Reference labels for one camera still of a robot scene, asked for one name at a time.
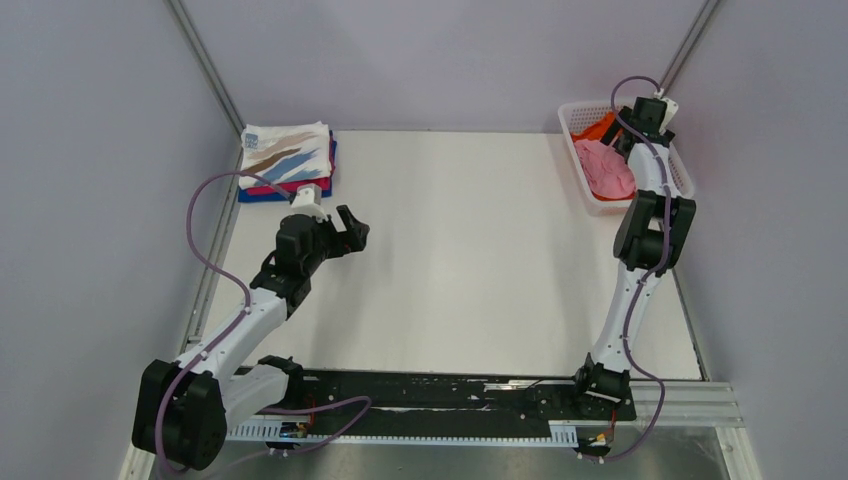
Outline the pink t shirt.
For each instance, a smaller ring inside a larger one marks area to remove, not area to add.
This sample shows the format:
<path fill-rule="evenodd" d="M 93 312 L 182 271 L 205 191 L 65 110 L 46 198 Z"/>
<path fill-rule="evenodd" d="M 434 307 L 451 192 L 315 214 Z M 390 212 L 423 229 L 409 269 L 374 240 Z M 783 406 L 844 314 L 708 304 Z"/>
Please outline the pink t shirt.
<path fill-rule="evenodd" d="M 594 197 L 602 201 L 633 197 L 636 190 L 634 175 L 612 146 L 600 140 L 578 140 L 574 147 Z"/>

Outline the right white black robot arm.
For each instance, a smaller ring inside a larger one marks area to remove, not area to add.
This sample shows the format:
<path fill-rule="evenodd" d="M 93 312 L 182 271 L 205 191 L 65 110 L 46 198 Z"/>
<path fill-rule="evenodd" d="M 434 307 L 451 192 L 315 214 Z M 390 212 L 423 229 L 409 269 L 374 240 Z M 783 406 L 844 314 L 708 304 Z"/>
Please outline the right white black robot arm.
<path fill-rule="evenodd" d="M 570 392 L 573 408 L 584 417 L 630 397 L 632 347 L 647 305 L 679 259 L 696 213 L 695 201 L 672 178 L 673 135 L 666 130 L 672 105 L 663 95 L 638 97 L 616 119 L 614 148 L 634 174 L 636 190 L 613 244 L 619 265 L 604 327 Z"/>

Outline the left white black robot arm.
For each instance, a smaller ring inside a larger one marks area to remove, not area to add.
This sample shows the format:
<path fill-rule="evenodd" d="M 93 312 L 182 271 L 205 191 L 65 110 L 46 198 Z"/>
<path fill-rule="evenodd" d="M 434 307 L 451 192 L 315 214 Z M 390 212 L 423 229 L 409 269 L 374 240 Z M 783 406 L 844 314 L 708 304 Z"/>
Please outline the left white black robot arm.
<path fill-rule="evenodd" d="M 237 371 L 306 299 L 322 263 L 366 248 L 369 225 L 345 205 L 337 213 L 343 230 L 319 207 L 284 217 L 244 304 L 177 359 L 154 360 L 146 367 L 131 434 L 134 447 L 203 470 L 232 428 L 267 406 L 293 413 L 304 405 L 306 386 L 284 369 L 262 364 L 244 375 Z"/>

